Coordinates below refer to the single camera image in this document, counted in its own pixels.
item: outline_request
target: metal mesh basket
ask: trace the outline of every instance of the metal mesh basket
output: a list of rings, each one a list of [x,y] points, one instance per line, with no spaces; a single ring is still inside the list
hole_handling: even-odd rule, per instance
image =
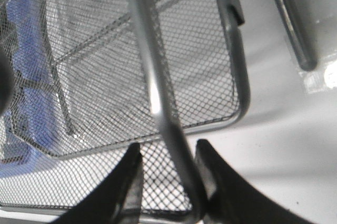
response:
[[[188,133],[225,126],[240,100],[216,0],[155,0]],[[68,209],[142,144],[144,213],[191,209],[151,117],[127,0],[1,0],[15,93],[0,121],[2,207]]]

